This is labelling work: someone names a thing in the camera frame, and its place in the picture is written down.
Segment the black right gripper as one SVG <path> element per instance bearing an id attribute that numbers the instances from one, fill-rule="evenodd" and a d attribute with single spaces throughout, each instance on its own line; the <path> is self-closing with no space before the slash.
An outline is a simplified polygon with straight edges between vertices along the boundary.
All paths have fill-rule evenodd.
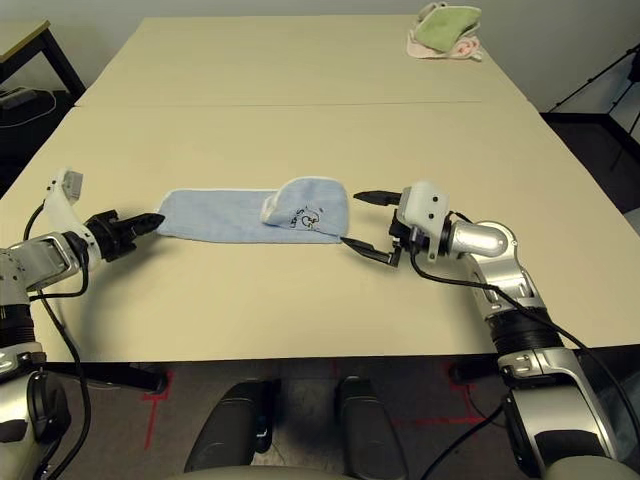
<path id="1" fill-rule="evenodd" d="M 397 206 L 401 200 L 401 193 L 383 190 L 362 191 L 355 193 L 353 198 L 372 205 Z M 393 246 L 390 252 L 377 250 L 372 244 L 352 238 L 342 238 L 342 242 L 359 255 L 394 268 L 398 267 L 403 252 L 432 254 L 431 239 L 421 231 L 403 224 L 399 220 L 398 209 L 394 210 L 388 233 Z"/>

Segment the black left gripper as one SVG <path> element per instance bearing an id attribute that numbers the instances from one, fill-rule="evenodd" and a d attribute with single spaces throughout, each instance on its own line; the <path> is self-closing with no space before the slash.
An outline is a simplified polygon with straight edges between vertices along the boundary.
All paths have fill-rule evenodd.
<path id="1" fill-rule="evenodd" d="M 106 262 L 120 259 L 136 249 L 135 239 L 155 231 L 164 221 L 158 213 L 143 213 L 120 220 L 115 210 L 90 217 L 85 226 L 94 236 L 101 258 Z"/>

